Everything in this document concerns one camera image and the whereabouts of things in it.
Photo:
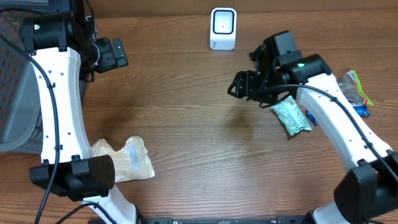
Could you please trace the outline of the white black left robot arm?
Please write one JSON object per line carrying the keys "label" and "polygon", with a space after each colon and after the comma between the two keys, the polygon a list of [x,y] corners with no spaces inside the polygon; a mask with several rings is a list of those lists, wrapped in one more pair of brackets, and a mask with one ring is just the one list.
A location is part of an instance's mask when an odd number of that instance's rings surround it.
{"label": "white black left robot arm", "polygon": [[119,39],[96,37],[89,6],[50,1],[48,12],[22,23],[22,54],[34,66],[43,124],[41,163],[30,180],[90,207],[105,223],[136,223],[137,208],[116,187],[112,158],[92,154],[83,122],[80,81],[128,64]]}

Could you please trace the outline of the beige clear plastic bag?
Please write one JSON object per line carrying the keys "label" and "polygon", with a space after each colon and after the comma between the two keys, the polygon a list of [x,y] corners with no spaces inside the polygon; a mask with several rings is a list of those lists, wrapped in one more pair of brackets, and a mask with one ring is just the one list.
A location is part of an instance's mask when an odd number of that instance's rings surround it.
{"label": "beige clear plastic bag", "polygon": [[115,151],[105,139],[96,141],[91,151],[93,156],[111,156],[115,168],[115,182],[144,180],[155,176],[155,171],[148,156],[144,140],[131,136],[124,147]]}

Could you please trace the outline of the teal wet wipes pack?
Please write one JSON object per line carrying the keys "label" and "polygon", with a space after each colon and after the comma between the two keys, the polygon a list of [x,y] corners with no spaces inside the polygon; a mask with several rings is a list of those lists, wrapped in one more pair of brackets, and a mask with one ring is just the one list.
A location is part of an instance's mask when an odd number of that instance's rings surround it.
{"label": "teal wet wipes pack", "polygon": [[307,121],[307,118],[302,113],[302,110],[296,104],[292,96],[288,96],[280,103],[271,106],[276,113],[279,120],[284,124],[287,132],[293,136],[299,132],[311,131],[312,127]]}

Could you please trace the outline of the green clear snack bag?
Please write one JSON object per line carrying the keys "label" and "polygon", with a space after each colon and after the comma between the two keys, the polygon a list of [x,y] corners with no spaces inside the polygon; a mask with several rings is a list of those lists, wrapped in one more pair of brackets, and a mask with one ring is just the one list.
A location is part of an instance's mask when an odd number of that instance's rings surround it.
{"label": "green clear snack bag", "polygon": [[360,79],[355,70],[350,70],[344,76],[337,78],[341,92],[352,106],[373,106],[374,103],[364,93]]}

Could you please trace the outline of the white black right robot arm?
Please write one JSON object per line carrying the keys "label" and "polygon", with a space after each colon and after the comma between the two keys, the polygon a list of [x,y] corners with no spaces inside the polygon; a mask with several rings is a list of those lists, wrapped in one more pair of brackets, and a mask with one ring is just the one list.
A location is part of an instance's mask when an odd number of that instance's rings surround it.
{"label": "white black right robot arm", "polygon": [[265,107],[288,93],[312,113],[345,167],[333,201],[308,212],[303,222],[371,223],[395,210],[397,154],[350,105],[321,56],[303,56],[285,30],[266,38],[249,57],[255,69],[238,72],[228,94]]}

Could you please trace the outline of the blue snack bar wrapper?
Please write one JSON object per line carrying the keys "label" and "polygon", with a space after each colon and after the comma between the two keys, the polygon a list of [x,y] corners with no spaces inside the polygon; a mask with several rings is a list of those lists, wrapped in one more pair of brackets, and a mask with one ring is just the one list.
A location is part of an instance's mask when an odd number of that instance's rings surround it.
{"label": "blue snack bar wrapper", "polygon": [[[362,106],[354,106],[353,107],[357,114],[363,117],[370,117],[371,114],[368,112],[368,107],[366,105]],[[307,118],[314,124],[314,126],[318,126],[318,122],[316,121],[315,117],[309,112],[309,110],[305,111]]]}

